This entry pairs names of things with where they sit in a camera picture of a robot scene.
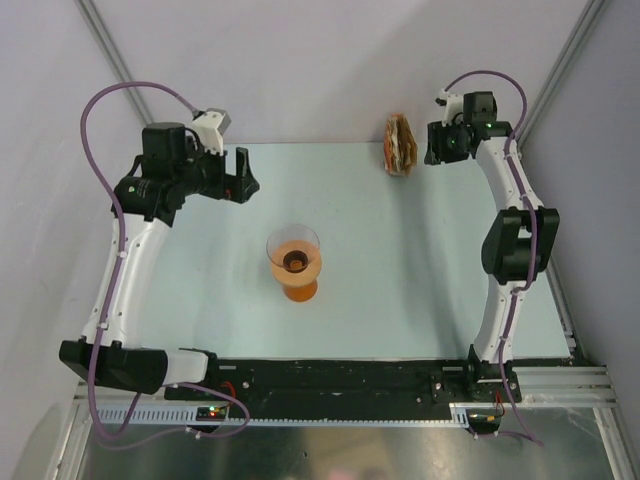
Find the glass flask with orange liquid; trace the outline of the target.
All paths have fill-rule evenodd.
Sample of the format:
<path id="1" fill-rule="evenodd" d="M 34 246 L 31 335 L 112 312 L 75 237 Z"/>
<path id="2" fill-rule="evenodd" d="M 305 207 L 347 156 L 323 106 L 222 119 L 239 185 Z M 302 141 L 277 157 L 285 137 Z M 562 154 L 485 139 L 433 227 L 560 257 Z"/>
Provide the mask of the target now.
<path id="1" fill-rule="evenodd" d="M 311 283 L 304 286 L 283 286 L 285 296 L 294 302 L 303 303 L 312 299 L 318 290 L 318 282 L 313 280 Z"/>

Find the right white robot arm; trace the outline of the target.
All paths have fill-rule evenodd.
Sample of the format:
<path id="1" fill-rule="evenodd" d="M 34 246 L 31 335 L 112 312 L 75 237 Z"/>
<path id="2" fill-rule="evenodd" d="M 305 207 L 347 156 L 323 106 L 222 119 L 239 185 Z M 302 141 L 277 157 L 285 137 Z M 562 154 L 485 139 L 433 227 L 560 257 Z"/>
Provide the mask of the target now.
<path id="1" fill-rule="evenodd" d="M 549 263 L 560 216 L 535 194 L 523 170 L 514 130 L 498 118 L 490 91 L 464 95 L 442 91 L 442 120 L 427 128 L 425 164 L 474 160 L 490 187 L 496 217 L 481 246 L 488 295 L 478 334 L 460 368 L 430 376 L 438 403 L 517 400 L 513 336 L 528 290 Z"/>

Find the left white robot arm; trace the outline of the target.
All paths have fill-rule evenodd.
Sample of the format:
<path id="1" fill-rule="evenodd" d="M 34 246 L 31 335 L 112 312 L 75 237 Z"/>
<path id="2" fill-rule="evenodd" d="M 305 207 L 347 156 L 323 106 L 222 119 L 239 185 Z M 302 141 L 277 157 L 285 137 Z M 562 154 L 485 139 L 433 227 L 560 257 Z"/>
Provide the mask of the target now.
<path id="1" fill-rule="evenodd" d="M 236 172 L 226 171 L 223 133 L 229 119 L 216 110 L 191 125 L 162 122 L 142 131 L 142 153 L 115 186 L 113 238 L 107 269 L 88 324 L 59 349 L 63 364 L 96 386 L 153 394 L 186 383 L 201 399 L 221 389 L 213 354 L 146 348 L 140 322 L 153 270 L 177 212 L 190 195 L 238 204 L 259 189 L 247 149 L 236 150 Z"/>

